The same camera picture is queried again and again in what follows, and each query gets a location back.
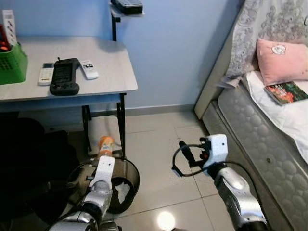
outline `black remote control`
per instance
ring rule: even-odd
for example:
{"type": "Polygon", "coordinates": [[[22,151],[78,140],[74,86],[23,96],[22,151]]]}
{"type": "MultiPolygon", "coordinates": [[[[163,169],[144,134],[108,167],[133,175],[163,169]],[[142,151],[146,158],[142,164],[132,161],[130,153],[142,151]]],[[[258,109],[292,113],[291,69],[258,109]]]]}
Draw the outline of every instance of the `black remote control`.
{"type": "Polygon", "coordinates": [[[53,65],[53,75],[49,87],[53,95],[76,95],[79,85],[76,83],[76,70],[80,62],[77,58],[56,61],[53,65]]]}

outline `desk leg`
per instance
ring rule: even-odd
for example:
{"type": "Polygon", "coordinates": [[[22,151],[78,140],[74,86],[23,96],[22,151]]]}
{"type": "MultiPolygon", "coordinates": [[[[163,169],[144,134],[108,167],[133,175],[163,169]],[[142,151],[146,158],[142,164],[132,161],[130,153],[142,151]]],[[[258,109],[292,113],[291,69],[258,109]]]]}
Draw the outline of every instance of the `desk leg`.
{"type": "Polygon", "coordinates": [[[87,147],[89,152],[92,151],[90,141],[89,141],[89,126],[88,126],[88,121],[91,120],[91,114],[90,114],[90,109],[89,106],[82,106],[82,123],[83,123],[83,131],[85,134],[86,142],[87,142],[87,147]]]}
{"type": "Polygon", "coordinates": [[[116,103],[117,121],[119,124],[120,140],[122,146],[123,158],[126,158],[125,152],[125,97],[126,93],[120,94],[121,101],[116,103]]]}

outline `white remote control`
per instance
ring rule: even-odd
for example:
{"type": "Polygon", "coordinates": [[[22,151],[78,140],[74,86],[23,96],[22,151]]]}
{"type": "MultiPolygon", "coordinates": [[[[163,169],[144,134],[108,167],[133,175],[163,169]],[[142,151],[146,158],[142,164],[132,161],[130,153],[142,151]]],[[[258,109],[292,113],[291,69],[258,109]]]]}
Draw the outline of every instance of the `white remote control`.
{"type": "Polygon", "coordinates": [[[81,61],[80,64],[88,80],[98,78],[99,75],[90,60],[81,61]]]}
{"type": "Polygon", "coordinates": [[[43,63],[43,67],[39,73],[38,84],[40,86],[47,86],[51,84],[53,75],[53,63],[43,63]]]}

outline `green basket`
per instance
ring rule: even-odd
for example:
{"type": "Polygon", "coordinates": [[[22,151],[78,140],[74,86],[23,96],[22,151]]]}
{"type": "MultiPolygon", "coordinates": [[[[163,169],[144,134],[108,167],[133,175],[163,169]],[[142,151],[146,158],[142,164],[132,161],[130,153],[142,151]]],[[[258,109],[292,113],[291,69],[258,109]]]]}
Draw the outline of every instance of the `green basket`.
{"type": "Polygon", "coordinates": [[[0,52],[0,85],[20,83],[26,79],[28,58],[16,44],[8,52],[0,52]]]}

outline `baseboard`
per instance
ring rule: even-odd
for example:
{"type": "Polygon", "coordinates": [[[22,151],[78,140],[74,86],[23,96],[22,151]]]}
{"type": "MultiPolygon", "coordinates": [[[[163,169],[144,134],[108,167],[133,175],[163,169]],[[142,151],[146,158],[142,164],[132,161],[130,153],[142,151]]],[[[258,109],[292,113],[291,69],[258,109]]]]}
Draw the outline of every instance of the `baseboard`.
{"type": "MultiPolygon", "coordinates": [[[[192,111],[193,107],[194,104],[126,108],[125,114],[126,116],[136,116],[136,115],[140,116],[140,115],[150,115],[158,113],[192,111]]],[[[104,112],[91,112],[91,115],[93,117],[116,115],[116,109],[111,109],[104,112]]]]}

